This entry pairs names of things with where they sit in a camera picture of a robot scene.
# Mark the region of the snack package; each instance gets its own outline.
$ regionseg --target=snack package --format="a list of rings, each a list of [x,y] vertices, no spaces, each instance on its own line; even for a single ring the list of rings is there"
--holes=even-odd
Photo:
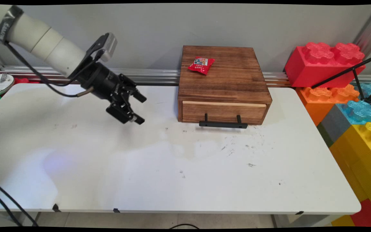
[[[207,75],[211,65],[214,63],[215,59],[207,59],[203,57],[196,57],[194,63],[188,67],[192,71],[201,72]]]

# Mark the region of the black handle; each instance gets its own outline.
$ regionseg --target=black handle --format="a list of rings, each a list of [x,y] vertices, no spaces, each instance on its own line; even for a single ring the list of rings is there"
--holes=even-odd
[[[208,121],[208,114],[204,115],[205,121],[200,121],[199,126],[207,126],[207,127],[224,127],[224,128],[240,128],[246,129],[248,124],[241,123],[240,115],[237,115],[237,123],[226,123],[226,122],[210,122]]]

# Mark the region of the white table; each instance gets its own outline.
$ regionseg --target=white table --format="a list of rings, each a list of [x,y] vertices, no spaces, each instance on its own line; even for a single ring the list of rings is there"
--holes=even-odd
[[[138,89],[147,101],[130,102],[142,125],[121,124],[92,94],[13,86],[0,100],[0,185],[27,211],[303,211],[312,223],[297,223],[319,226],[360,210],[293,89],[270,88],[263,125],[245,130],[179,123],[177,87]]]

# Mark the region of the floor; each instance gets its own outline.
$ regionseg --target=floor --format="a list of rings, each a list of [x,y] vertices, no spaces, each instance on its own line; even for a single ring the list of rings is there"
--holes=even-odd
[[[263,214],[189,214],[189,213],[54,213],[41,212],[39,226],[168,229],[188,223],[200,229],[273,228],[271,215]],[[0,227],[16,226],[0,217]],[[180,226],[178,229],[194,229]]]

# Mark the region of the fork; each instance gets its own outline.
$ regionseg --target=fork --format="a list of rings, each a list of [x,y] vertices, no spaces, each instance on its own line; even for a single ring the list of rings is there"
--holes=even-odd
[[[7,73],[4,72],[3,75],[1,76],[0,82],[6,81],[6,76],[7,76]]]

